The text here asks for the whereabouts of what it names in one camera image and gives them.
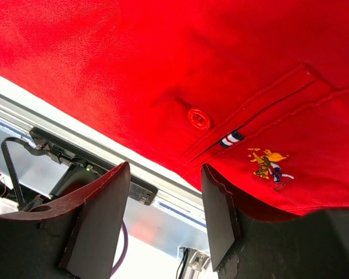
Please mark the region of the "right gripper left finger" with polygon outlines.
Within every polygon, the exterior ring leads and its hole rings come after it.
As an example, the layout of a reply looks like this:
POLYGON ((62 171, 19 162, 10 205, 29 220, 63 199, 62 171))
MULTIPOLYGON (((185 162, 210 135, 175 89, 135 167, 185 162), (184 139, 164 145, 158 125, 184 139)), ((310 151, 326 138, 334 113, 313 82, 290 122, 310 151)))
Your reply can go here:
POLYGON ((52 202, 0 215, 0 278, 109 278, 130 180, 124 162, 52 202))

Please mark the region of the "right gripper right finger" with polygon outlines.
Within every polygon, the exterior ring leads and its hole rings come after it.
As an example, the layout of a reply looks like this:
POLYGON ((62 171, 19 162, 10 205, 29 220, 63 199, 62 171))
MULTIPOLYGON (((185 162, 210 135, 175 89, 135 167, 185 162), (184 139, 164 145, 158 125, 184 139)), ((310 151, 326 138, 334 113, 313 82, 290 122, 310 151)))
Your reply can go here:
POLYGON ((349 278, 349 209, 299 216, 201 170, 212 268, 219 278, 349 278))

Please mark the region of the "red trousers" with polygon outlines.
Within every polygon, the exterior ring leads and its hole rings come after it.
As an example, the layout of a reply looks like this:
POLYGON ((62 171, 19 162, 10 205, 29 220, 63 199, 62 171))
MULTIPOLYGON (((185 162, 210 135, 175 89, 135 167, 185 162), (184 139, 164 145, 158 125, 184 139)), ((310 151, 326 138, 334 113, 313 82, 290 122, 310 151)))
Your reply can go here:
POLYGON ((0 76, 197 189, 349 208, 349 1, 0 1, 0 76))

